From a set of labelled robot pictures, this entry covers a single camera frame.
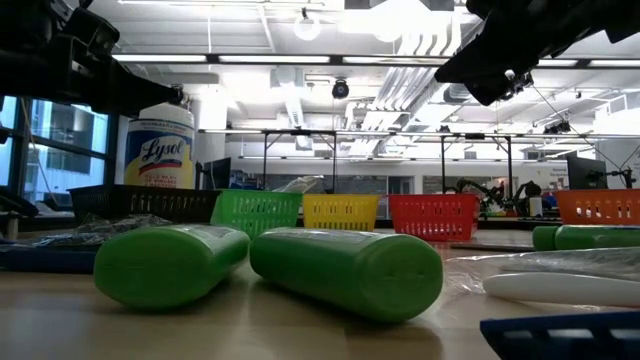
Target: bottle cap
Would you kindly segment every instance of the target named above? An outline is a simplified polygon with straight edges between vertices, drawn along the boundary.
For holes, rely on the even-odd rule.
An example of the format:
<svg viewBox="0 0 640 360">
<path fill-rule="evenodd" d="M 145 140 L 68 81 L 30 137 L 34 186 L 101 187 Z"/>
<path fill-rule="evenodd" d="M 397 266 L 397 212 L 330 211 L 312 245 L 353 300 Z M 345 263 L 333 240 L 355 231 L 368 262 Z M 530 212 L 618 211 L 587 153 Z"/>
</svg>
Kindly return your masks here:
<svg viewBox="0 0 640 360">
<path fill-rule="evenodd" d="M 533 248 L 536 251 L 556 250 L 556 231 L 560 226 L 537 226 L 533 229 Z"/>
</svg>

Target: security camera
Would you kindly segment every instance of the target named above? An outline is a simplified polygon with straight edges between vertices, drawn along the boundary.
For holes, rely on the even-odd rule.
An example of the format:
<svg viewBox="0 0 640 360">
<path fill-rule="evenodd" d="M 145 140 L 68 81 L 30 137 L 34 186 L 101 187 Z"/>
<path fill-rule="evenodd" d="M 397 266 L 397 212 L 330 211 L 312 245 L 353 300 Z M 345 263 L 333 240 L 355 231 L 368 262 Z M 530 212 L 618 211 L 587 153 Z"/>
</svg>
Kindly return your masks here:
<svg viewBox="0 0 640 360">
<path fill-rule="evenodd" d="M 345 79 L 337 79 L 336 84 L 333 85 L 331 95 L 337 100 L 346 99 L 347 96 L 349 96 L 349 85 L 347 85 L 347 81 Z"/>
</svg>

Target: green bottle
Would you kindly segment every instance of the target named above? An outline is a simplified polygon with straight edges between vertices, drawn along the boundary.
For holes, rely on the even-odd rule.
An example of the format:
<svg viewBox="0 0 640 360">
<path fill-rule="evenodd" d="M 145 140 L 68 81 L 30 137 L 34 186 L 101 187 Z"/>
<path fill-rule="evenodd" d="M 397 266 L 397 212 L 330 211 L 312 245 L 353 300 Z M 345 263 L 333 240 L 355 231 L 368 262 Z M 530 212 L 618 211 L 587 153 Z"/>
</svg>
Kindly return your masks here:
<svg viewBox="0 0 640 360">
<path fill-rule="evenodd" d="M 206 295 L 247 256 L 242 231 L 169 225 L 126 232 L 96 255 L 96 287 L 132 308 L 166 310 Z"/>
<path fill-rule="evenodd" d="M 380 322 L 419 315 L 442 290 L 440 256 L 409 235 L 278 228 L 249 253 L 263 278 Z"/>
<path fill-rule="evenodd" d="M 640 226 L 563 225 L 533 230 L 536 251 L 640 246 Z"/>
</svg>

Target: blue plastic tray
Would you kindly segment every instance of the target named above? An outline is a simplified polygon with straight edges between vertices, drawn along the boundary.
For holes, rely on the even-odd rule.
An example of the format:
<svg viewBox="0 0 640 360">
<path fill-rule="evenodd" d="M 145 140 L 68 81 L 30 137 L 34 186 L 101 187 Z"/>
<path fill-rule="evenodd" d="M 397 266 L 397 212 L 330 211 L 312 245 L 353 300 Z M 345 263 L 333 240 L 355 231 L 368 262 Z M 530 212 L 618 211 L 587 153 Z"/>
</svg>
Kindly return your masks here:
<svg viewBox="0 0 640 360">
<path fill-rule="evenodd" d="M 502 360 L 640 359 L 640 312 L 484 320 Z"/>
</svg>

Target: red basket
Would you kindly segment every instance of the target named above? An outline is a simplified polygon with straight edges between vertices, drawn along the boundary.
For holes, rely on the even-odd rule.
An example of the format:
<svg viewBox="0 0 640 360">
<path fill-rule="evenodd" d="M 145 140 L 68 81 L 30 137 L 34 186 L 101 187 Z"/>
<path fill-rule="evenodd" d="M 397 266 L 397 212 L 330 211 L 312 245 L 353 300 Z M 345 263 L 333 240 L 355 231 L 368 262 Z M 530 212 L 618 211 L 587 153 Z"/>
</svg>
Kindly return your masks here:
<svg viewBox="0 0 640 360">
<path fill-rule="evenodd" d="M 427 241 L 471 241 L 480 200 L 473 194 L 389 195 L 396 233 Z"/>
</svg>

